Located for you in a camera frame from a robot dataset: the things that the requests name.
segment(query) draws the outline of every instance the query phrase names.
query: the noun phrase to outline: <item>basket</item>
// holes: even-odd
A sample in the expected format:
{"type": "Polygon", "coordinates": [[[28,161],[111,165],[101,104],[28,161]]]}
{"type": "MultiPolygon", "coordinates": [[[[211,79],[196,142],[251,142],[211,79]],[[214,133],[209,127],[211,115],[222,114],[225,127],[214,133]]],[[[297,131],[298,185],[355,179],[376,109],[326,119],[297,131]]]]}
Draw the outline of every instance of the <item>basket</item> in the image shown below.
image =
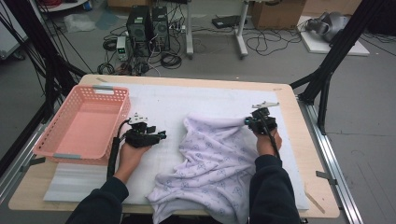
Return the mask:
{"type": "Polygon", "coordinates": [[[112,139],[130,108],[126,88],[77,85],[33,152],[57,162],[107,165],[112,139]]]}

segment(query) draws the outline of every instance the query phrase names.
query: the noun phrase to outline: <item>person's right arm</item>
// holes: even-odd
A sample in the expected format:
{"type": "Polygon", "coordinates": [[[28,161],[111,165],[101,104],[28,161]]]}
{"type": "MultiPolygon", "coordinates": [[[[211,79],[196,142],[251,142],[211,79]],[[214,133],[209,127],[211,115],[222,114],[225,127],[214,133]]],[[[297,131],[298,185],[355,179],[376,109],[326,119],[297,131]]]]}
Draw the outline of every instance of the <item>person's right arm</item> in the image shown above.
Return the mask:
{"type": "MultiPolygon", "coordinates": [[[[272,135],[280,148],[279,134],[274,130],[272,135]]],[[[255,160],[256,174],[250,181],[249,223],[300,223],[289,175],[282,168],[282,161],[275,157],[269,137],[261,134],[257,137],[260,157],[255,160]]]]}

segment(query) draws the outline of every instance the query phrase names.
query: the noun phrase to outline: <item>towel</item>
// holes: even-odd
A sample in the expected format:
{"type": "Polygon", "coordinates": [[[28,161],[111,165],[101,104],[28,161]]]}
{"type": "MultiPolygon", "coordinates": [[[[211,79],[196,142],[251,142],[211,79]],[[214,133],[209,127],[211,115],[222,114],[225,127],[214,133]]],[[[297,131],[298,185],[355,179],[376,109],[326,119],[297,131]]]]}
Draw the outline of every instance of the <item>towel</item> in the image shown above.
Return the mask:
{"type": "Polygon", "coordinates": [[[248,190],[258,153],[244,119],[184,119],[187,133],[179,151],[185,160],[173,174],[158,174],[148,195],[154,223],[191,209],[204,209],[221,223],[248,221],[248,190]]]}

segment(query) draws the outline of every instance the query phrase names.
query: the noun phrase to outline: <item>person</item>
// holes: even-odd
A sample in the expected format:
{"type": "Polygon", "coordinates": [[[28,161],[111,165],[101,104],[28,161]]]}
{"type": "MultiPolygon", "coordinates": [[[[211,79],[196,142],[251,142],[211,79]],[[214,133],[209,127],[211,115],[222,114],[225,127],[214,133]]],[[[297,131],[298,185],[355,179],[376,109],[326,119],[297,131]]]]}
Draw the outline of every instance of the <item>person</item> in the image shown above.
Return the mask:
{"type": "MultiPolygon", "coordinates": [[[[277,147],[281,148],[282,139],[277,130],[273,130],[271,135],[275,138],[277,147]]],[[[256,174],[250,181],[248,223],[300,223],[293,188],[288,173],[282,168],[282,161],[275,156],[267,135],[256,136],[259,157],[255,160],[256,174]]],[[[100,189],[93,190],[81,201],[66,224],[119,224],[121,203],[129,195],[125,184],[149,149],[150,147],[122,145],[117,172],[100,189]]]]}

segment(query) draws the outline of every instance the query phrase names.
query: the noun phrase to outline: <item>black sleeve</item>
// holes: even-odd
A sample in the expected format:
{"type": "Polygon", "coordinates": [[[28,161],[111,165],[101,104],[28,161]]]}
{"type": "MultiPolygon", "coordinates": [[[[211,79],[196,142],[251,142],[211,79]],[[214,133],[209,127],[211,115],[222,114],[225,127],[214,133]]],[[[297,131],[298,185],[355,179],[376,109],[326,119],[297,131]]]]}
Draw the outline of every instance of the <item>black sleeve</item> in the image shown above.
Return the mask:
{"type": "Polygon", "coordinates": [[[121,203],[128,195],[129,192],[125,185],[116,177],[111,177],[100,189],[94,189],[79,203],[76,210],[67,219],[66,224],[119,224],[122,213],[121,203]]]}
{"type": "Polygon", "coordinates": [[[293,187],[282,161],[264,155],[255,163],[256,174],[250,181],[249,223],[300,223],[293,187]]]}

